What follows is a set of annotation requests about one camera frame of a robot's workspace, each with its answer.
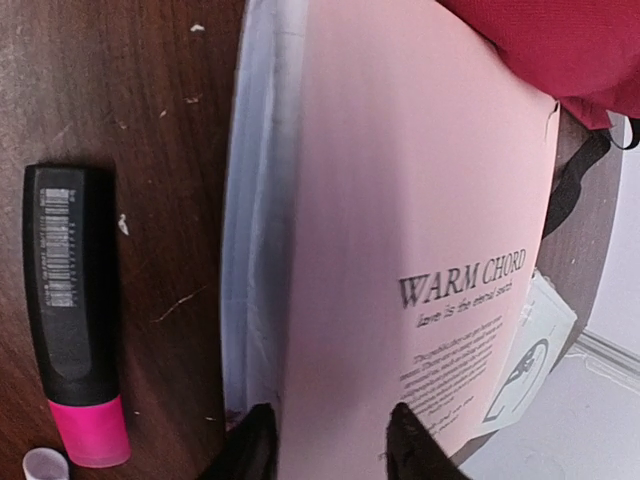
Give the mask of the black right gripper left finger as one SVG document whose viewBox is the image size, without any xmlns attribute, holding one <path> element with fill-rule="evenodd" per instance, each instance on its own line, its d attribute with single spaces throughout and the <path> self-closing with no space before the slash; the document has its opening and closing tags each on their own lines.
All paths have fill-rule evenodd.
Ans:
<svg viewBox="0 0 640 480">
<path fill-rule="evenodd" d="M 255 405 L 228 432 L 227 439 L 199 480 L 271 480 L 276 478 L 278 435 L 269 403 Z"/>
</svg>

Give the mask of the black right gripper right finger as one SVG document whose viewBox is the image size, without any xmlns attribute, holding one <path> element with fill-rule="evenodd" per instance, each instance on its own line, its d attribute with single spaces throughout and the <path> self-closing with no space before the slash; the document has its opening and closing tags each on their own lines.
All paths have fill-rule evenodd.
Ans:
<svg viewBox="0 0 640 480">
<path fill-rule="evenodd" d="M 386 430 L 386 471 L 390 480 L 467 480 L 410 407 L 398 403 Z"/>
</svg>

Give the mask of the grey Great Gatsby book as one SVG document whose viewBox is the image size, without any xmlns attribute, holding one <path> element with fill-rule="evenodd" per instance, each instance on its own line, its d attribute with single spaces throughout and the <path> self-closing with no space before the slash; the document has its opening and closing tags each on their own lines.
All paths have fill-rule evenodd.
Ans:
<svg viewBox="0 0 640 480">
<path fill-rule="evenodd" d="M 493 400 L 476 429 L 478 436 L 522 418 L 558 359 L 576 320 L 576 313 L 549 279 L 535 271 Z"/>
</svg>

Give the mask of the pink Warm Chord book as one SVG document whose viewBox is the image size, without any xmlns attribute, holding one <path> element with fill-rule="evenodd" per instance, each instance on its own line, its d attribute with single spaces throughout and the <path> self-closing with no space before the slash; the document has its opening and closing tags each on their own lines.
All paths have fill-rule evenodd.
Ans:
<svg viewBox="0 0 640 480">
<path fill-rule="evenodd" d="M 478 432 L 541 242 L 559 111 L 436 1 L 250 1 L 223 241 L 225 403 L 280 479 L 382 479 L 407 404 Z"/>
</svg>

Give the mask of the red student backpack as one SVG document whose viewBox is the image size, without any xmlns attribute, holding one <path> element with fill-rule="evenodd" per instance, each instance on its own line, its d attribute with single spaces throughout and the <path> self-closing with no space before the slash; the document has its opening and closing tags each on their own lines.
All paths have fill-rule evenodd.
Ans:
<svg viewBox="0 0 640 480">
<path fill-rule="evenodd" d="M 521 79 L 557 99 L 585 127 L 639 116 L 636 1 L 446 1 L 491 41 Z"/>
</svg>

